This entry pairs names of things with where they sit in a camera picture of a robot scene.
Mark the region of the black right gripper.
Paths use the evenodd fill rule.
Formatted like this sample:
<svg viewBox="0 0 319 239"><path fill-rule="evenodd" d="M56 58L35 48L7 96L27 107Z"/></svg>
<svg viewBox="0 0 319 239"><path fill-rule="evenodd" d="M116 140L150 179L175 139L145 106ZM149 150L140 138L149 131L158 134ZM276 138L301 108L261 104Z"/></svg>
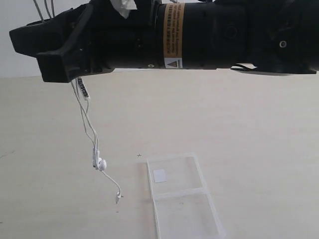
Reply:
<svg viewBox="0 0 319 239"><path fill-rule="evenodd" d="M109 0L91 0L44 22L9 31L15 52L36 56L43 81L123 69L163 69L164 4L135 0L119 13Z"/></svg>

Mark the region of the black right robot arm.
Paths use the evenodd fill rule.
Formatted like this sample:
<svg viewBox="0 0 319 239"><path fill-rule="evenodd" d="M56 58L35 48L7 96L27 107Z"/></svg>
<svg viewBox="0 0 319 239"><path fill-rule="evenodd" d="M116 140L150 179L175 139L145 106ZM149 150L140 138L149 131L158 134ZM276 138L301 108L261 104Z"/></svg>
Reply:
<svg viewBox="0 0 319 239"><path fill-rule="evenodd" d="M51 83L118 68L275 76L319 70L316 0L136 0L126 16L109 0L92 0L9 36Z"/></svg>

